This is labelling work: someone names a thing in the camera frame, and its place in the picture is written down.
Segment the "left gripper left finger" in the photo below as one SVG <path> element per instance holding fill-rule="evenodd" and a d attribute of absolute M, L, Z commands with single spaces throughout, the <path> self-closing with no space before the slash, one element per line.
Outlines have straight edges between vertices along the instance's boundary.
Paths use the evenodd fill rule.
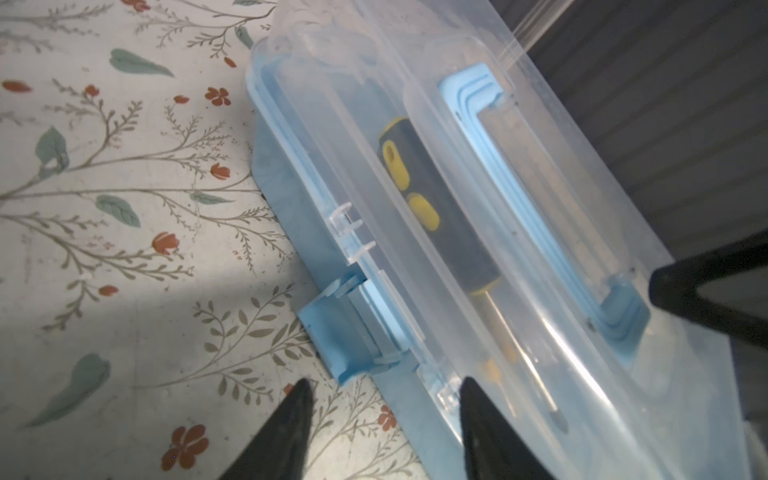
<path fill-rule="evenodd" d="M 308 379 L 296 382 L 258 433 L 219 476 L 221 480 L 295 480 L 303 478 L 310 445 L 313 390 Z"/>

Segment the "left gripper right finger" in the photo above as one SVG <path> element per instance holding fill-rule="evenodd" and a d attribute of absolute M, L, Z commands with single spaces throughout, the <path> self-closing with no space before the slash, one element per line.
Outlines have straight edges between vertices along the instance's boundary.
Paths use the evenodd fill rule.
<path fill-rule="evenodd" d="M 460 423 L 468 479 L 554 479 L 471 377 L 460 387 Z"/>

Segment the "black yellow screwdriver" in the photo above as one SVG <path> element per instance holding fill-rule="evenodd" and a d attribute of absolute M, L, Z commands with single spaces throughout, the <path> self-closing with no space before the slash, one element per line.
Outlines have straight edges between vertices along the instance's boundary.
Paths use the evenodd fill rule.
<path fill-rule="evenodd" d="M 497 305 L 493 290 L 503 280 L 498 265 L 458 205 L 413 124 L 406 117 L 395 118 L 384 127 L 378 144 L 381 164 L 500 351 L 507 361 L 522 363 L 543 411 L 558 430 L 567 434 L 569 425 L 563 412 Z"/>

